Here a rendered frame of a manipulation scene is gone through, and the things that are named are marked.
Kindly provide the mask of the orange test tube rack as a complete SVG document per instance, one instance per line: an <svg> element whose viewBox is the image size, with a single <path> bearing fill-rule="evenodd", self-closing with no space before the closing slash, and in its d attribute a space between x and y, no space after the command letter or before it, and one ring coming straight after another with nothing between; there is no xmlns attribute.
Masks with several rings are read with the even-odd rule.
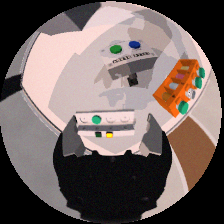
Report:
<svg viewBox="0 0 224 224"><path fill-rule="evenodd" d="M180 69L182 66L189 66L189 68L188 70L182 70ZM176 109L176 105L178 105L181 100L184 100L186 102L191 100L190 98L186 97L185 91L188 91L189 88L197 89L195 86L192 85L192 80L197 77L196 70L198 70L199 68L200 66L196 59L179 59L170 74L153 94L153 97L157 100L157 102L164 109L166 109L174 118L176 118L179 114L179 111ZM183 79L174 78L178 73L185 74ZM175 82L177 84L179 83L175 91L174 89L171 89L169 87L169 84L171 82ZM171 94L167 101L164 101L162 99L161 94L164 92Z"/></svg>

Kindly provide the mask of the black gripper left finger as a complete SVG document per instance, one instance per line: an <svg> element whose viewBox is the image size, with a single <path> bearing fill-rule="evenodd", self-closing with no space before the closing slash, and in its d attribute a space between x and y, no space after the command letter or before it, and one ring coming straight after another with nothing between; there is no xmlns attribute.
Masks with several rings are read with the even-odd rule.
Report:
<svg viewBox="0 0 224 224"><path fill-rule="evenodd" d="M72 116L63 132L60 133L53 152L53 165L59 187L64 187L64 173L67 166L77 157L83 156L85 145L78 135L76 116Z"/></svg>

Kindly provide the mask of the green round cap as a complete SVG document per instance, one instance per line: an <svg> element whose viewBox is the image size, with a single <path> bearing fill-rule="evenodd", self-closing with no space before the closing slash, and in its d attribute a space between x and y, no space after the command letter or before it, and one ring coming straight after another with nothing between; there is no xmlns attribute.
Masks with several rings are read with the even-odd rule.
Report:
<svg viewBox="0 0 224 224"><path fill-rule="evenodd" d="M188 111L188 108L189 108L189 104L186 101L181 101L181 103L179 104L179 107L178 107L178 111L182 115L184 115Z"/></svg>
<svg viewBox="0 0 224 224"><path fill-rule="evenodd" d="M199 68L199 75L200 75L201 78L205 78L205 70L204 70L204 68L202 68L202 67Z"/></svg>
<svg viewBox="0 0 224 224"><path fill-rule="evenodd" d="M92 117L92 122L93 122L94 124L100 124L100 122L101 122L101 117L98 116L98 115L94 115L94 116Z"/></svg>
<svg viewBox="0 0 224 224"><path fill-rule="evenodd" d="M201 79L201 77L196 77L195 78L195 86L196 86L196 88L201 89L201 87L202 87L202 79Z"/></svg>

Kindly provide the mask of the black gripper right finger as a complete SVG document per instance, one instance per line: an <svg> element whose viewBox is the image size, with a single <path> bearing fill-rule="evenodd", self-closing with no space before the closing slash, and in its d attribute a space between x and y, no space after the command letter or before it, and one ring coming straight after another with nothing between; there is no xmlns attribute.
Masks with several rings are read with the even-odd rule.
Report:
<svg viewBox="0 0 224 224"><path fill-rule="evenodd" d="M162 130L151 113L139 146L141 155L151 159L160 171L160 187L165 188L168 173L172 165L172 150L165 131Z"/></svg>

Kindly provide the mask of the grey flat rectangular mat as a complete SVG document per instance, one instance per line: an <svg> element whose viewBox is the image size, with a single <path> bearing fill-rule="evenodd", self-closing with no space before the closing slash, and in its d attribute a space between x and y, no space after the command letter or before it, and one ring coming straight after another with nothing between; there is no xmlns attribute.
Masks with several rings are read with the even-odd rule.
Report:
<svg viewBox="0 0 224 224"><path fill-rule="evenodd" d="M180 25L165 15L144 9L98 36L80 54L74 54L63 68L52 91L48 108L66 125L76 112L134 110L134 135L113 138L83 136L99 147L118 154L141 142L151 113L162 127L173 116L153 97L179 59L197 59L199 53ZM138 84L125 76L112 80L98 50L142 39L158 56L152 69L137 72ZM76 116L76 115L75 115Z"/></svg>

